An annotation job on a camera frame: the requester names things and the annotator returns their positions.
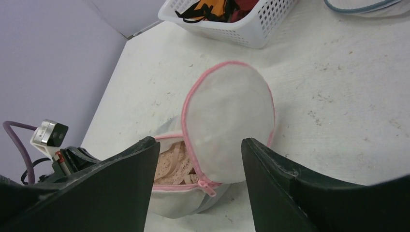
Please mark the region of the white mesh laundry bag blue zipper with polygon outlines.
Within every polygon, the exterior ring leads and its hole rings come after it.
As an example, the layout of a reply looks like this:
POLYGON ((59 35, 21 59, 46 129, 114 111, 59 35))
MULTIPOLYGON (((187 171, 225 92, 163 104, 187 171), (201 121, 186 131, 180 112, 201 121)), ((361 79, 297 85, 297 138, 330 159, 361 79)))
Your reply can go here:
POLYGON ((409 0, 324 0, 324 3, 336 13, 360 17, 390 17, 410 11, 409 0))

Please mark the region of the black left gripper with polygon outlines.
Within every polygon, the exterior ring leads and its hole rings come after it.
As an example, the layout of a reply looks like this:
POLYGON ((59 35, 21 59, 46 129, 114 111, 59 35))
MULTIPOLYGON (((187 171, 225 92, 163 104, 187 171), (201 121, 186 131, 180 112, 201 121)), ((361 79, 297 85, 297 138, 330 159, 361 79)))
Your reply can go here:
POLYGON ((69 146, 59 147, 39 147, 39 150, 46 155, 46 161, 52 161, 52 174, 45 174, 39 178, 39 183, 55 182, 58 179, 69 176, 83 169, 86 169, 100 160, 92 156, 85 148, 69 146))

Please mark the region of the white mesh bag pink zipper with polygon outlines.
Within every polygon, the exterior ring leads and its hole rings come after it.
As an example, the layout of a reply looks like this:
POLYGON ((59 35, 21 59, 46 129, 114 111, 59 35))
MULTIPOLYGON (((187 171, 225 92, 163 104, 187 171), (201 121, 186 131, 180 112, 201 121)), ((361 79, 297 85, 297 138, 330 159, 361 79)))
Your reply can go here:
POLYGON ((240 61, 205 71, 188 92, 181 114, 158 128, 160 153, 184 142, 199 181, 190 185, 154 185, 149 211, 181 218, 213 206, 231 184, 245 178, 241 142, 251 137, 272 143, 275 107, 260 73, 240 61))

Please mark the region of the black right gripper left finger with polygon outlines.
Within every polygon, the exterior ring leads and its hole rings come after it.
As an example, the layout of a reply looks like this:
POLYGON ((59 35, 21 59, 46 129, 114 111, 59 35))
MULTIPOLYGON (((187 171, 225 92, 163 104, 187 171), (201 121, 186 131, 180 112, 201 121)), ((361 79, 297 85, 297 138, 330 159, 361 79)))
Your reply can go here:
POLYGON ((3 232, 142 232, 160 143, 146 137, 123 152, 56 181, 0 178, 3 232))

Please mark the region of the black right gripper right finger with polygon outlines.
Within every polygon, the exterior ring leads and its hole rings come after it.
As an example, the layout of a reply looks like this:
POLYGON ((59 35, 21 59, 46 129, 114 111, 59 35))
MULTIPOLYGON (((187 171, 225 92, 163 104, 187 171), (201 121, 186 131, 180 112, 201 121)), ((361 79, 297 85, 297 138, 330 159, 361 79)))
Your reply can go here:
POLYGON ((313 171, 254 138, 241 144, 258 232, 407 232, 410 177, 371 186, 313 171))

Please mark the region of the dark red orange bra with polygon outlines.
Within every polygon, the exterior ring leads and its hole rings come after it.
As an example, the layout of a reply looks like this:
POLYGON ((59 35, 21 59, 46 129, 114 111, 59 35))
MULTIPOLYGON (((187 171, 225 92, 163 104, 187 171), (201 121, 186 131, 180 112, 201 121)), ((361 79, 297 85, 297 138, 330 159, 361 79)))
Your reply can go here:
POLYGON ((186 23, 213 21, 233 23, 244 18, 258 0, 199 0, 183 12, 175 14, 186 23))

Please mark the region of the beige bra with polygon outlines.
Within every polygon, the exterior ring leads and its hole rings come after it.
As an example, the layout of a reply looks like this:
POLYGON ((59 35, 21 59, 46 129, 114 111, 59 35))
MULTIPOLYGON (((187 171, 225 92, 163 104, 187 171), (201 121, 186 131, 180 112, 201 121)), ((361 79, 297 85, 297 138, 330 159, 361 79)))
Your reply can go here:
POLYGON ((184 142, 159 154, 154 185, 190 185, 199 181, 184 142))

